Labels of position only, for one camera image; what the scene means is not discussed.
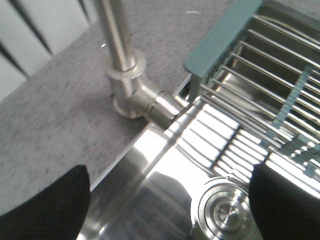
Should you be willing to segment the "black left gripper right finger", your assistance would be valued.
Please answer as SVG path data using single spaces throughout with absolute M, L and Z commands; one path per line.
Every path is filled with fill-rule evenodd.
M 254 165 L 249 204 L 264 240 L 318 240 L 320 200 L 267 165 Z

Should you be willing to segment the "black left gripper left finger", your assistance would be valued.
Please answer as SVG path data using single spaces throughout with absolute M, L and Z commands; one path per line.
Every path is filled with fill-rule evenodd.
M 76 165 L 50 186 L 0 217 L 2 240 L 75 240 L 90 205 L 87 167 Z

